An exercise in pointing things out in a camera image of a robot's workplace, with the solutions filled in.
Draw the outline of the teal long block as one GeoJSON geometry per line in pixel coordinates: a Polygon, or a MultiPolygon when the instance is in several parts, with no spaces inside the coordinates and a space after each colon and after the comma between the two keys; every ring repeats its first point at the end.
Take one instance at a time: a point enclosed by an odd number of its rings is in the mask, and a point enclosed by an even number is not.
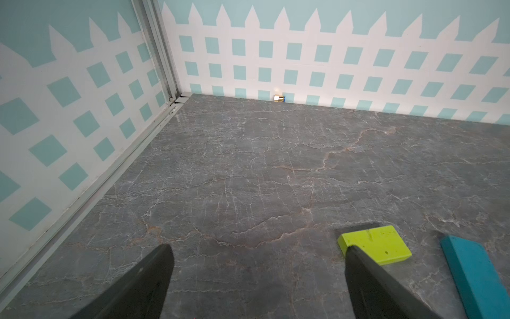
{"type": "Polygon", "coordinates": [[[447,235],[440,241],[468,318],[509,318],[509,295],[483,245],[447,235]]]}

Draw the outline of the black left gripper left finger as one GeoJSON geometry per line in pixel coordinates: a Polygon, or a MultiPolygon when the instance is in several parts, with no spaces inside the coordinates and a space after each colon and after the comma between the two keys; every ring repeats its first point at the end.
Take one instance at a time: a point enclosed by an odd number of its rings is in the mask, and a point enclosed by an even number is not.
{"type": "Polygon", "coordinates": [[[159,318],[174,269],[169,244],[156,247],[73,318],[159,318]]]}

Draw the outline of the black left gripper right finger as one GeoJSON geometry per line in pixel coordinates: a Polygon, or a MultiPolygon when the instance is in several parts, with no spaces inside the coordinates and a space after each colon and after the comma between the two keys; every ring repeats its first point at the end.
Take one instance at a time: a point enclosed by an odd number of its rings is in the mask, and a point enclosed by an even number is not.
{"type": "Polygon", "coordinates": [[[357,246],[345,255],[345,278],[356,318],[439,318],[357,246]]]}

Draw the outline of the lime green short block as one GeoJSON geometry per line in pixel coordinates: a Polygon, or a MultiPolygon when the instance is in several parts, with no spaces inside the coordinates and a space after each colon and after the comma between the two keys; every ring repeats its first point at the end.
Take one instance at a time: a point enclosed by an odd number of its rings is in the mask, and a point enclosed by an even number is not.
{"type": "Polygon", "coordinates": [[[338,237],[337,243],[345,257],[349,247],[357,246],[378,265],[398,263],[413,255],[391,225],[344,233],[338,237]]]}

